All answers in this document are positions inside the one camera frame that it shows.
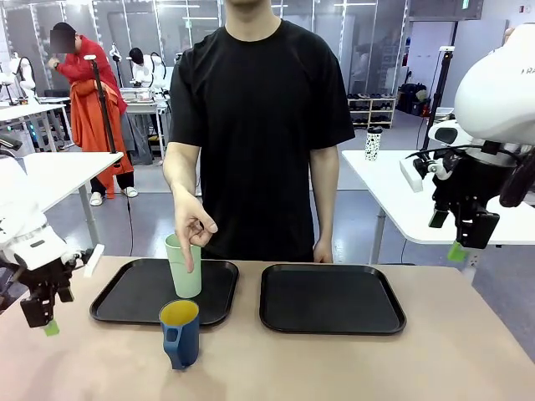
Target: red jacket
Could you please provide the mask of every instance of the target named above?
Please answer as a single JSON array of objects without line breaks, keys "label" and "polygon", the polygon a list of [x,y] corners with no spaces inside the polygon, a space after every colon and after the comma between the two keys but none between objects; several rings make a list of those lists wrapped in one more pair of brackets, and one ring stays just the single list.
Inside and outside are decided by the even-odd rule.
[{"label": "red jacket", "polygon": [[57,71],[65,76],[71,85],[76,81],[94,79],[91,62],[84,60],[84,56],[87,56],[88,54],[94,54],[97,56],[95,61],[99,66],[100,80],[106,83],[117,93],[117,105],[119,107],[119,112],[123,114],[126,111],[126,103],[120,95],[119,87],[117,86],[117,80],[115,79],[114,73],[111,70],[110,63],[108,63],[108,59],[106,58],[104,50],[99,46],[98,43],[87,39],[85,36],[80,37],[82,38],[82,48],[80,51],[77,54],[67,54],[67,57],[65,57],[65,63],[59,64],[56,68]]}]

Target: white sneaker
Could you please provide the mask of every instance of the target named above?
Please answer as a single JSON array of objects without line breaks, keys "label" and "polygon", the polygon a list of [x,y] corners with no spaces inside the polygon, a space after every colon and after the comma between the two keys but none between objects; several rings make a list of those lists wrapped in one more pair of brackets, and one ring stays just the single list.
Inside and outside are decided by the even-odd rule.
[{"label": "white sneaker", "polygon": [[126,196],[128,196],[129,198],[135,198],[136,196],[139,195],[137,189],[134,188],[133,186],[127,186],[125,190],[120,190],[120,191]]},{"label": "white sneaker", "polygon": [[100,192],[93,192],[91,194],[91,199],[89,200],[89,204],[92,206],[100,206],[102,205],[102,202],[104,202],[104,199],[102,198],[102,195]]}]

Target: table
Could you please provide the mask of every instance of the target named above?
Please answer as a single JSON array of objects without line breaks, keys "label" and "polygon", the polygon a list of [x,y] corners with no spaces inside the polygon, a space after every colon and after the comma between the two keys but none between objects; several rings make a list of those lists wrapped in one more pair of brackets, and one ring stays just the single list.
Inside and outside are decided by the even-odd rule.
[{"label": "table", "polygon": [[[167,121],[167,99],[156,100],[150,103],[127,103],[127,114],[157,114],[162,118],[162,123],[166,131],[166,143],[169,143],[169,122]],[[161,129],[160,119],[156,119],[156,125],[158,128],[158,140],[160,141],[160,153],[161,161],[163,162],[166,157],[166,149],[164,147],[162,135],[164,134]]]},{"label": "table", "polygon": [[103,256],[91,278],[74,272],[74,302],[58,302],[61,333],[29,329],[17,303],[3,315],[6,401],[520,401],[535,366],[453,268],[379,266],[407,315],[393,337],[282,334],[258,317],[262,269],[240,270],[232,311],[203,331],[197,362],[171,370],[159,327],[96,322],[89,306],[126,262]]},{"label": "table", "polygon": [[[50,124],[48,123],[48,115],[47,111],[55,110],[55,109],[62,109],[64,113],[64,118],[66,121],[66,124],[68,126],[68,132],[69,132],[69,138],[72,138],[72,135],[70,133],[70,126],[69,126],[69,119],[67,118],[67,115],[65,113],[65,106],[64,104],[20,104],[19,106],[13,106],[13,107],[7,107],[5,109],[0,109],[0,123],[5,123],[7,121],[14,121],[18,120],[20,123],[22,123],[23,129],[27,134],[27,138],[29,137],[29,132],[26,128],[26,124],[24,123],[26,119],[30,120],[35,127],[36,131],[38,131],[38,119],[43,120],[43,127],[44,130],[47,133],[48,137],[48,144],[50,145],[50,149],[53,152],[56,152],[56,145],[54,143],[54,138],[52,137],[52,130],[50,129]],[[44,150],[44,142],[41,138],[41,135],[37,135],[37,141],[39,148],[41,150]]]},{"label": "table", "polygon": [[63,98],[38,98],[38,102],[40,104],[48,104],[48,103],[67,103],[70,102],[70,98],[65,96]]},{"label": "table", "polygon": [[24,166],[42,212],[78,190],[93,246],[100,243],[99,233],[85,183],[110,167],[123,154],[94,152],[33,153],[24,157]]},{"label": "table", "polygon": [[[435,185],[432,174],[424,179],[424,190],[415,193],[407,183],[400,169],[400,160],[414,153],[413,150],[380,150],[376,161],[366,161],[363,150],[342,152],[349,165],[368,187],[369,193],[379,203],[380,209],[375,226],[374,245],[369,263],[379,260],[381,239],[388,216],[401,234],[417,244],[450,245],[456,239],[456,227],[450,214],[441,229],[430,228],[435,202],[432,194]],[[498,197],[488,202],[487,209],[500,215],[496,230],[492,233],[489,245],[535,245],[535,210],[522,203],[516,208],[500,206]],[[476,274],[476,265],[481,250],[471,250],[466,259],[463,272],[469,281]]]}]

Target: ceiling light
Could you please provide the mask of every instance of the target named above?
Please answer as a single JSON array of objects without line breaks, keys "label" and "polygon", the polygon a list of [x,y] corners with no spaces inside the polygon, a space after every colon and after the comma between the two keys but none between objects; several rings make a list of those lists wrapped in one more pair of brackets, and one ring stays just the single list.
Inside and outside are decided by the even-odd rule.
[{"label": "ceiling light", "polygon": [[182,17],[182,19],[217,19],[217,17]]},{"label": "ceiling light", "polygon": [[186,6],[185,4],[158,4],[158,8],[200,8],[199,5]]},{"label": "ceiling light", "polygon": [[377,3],[346,3],[346,4],[334,4],[335,7],[343,7],[343,6],[374,6]]}]

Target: shoe rack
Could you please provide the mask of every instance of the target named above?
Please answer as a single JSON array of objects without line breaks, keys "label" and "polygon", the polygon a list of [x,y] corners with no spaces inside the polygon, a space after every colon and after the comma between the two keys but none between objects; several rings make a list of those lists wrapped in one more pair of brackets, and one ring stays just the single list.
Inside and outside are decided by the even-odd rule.
[{"label": "shoe rack", "polygon": [[348,104],[354,128],[392,126],[395,98],[348,99]]}]

